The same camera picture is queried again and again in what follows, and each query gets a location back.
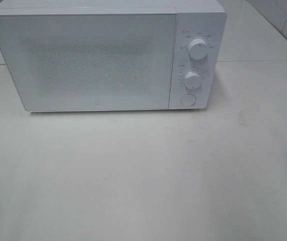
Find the round white door button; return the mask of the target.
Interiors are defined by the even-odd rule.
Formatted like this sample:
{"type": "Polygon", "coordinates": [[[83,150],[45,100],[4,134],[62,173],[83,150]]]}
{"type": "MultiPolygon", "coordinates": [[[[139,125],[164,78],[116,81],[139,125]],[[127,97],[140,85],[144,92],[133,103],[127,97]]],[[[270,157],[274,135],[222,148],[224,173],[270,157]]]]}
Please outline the round white door button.
{"type": "Polygon", "coordinates": [[[181,97],[181,104],[184,106],[193,106],[196,103],[196,96],[193,94],[185,94],[181,97]]]}

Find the white timer knob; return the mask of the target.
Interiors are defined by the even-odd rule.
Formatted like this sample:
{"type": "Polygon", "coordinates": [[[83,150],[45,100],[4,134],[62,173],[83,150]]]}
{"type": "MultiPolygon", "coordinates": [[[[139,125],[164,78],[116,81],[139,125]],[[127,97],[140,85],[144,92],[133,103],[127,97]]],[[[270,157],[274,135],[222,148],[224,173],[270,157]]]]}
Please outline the white timer knob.
{"type": "Polygon", "coordinates": [[[202,82],[201,74],[196,71],[189,71],[184,75],[184,85],[187,89],[197,89],[202,82]]]}

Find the white microwave door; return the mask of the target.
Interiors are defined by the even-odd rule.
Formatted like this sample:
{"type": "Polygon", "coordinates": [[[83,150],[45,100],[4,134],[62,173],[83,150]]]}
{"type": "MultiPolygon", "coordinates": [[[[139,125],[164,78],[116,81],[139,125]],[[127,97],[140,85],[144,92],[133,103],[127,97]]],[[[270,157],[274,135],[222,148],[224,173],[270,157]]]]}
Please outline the white microwave door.
{"type": "Polygon", "coordinates": [[[0,16],[25,110],[166,109],[176,15],[0,16]]]}

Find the white microwave oven body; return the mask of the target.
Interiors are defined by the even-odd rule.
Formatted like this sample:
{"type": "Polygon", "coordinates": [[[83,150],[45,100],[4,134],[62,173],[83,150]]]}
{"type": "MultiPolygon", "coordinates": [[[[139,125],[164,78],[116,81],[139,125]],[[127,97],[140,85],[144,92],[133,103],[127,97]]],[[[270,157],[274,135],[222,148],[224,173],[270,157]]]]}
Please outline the white microwave oven body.
{"type": "Polygon", "coordinates": [[[227,19],[227,13],[218,1],[2,1],[0,3],[0,16],[170,14],[176,15],[177,18],[169,105],[166,109],[203,109],[207,106],[210,95],[227,19]],[[189,56],[188,43],[198,36],[209,42],[209,48],[206,57],[194,60],[189,56]],[[189,71],[201,74],[203,82],[199,88],[185,87],[184,75],[189,71]],[[181,97],[185,94],[196,96],[196,103],[193,106],[181,104],[181,97]]]}

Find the upper white power knob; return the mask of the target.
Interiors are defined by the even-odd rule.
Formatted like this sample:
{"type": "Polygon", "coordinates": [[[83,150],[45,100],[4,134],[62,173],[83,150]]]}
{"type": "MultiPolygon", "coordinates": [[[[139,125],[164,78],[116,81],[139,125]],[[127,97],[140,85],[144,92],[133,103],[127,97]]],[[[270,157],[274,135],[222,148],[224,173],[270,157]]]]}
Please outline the upper white power knob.
{"type": "Polygon", "coordinates": [[[188,43],[189,56],[194,60],[201,60],[208,54],[209,42],[203,37],[195,37],[188,43]]]}

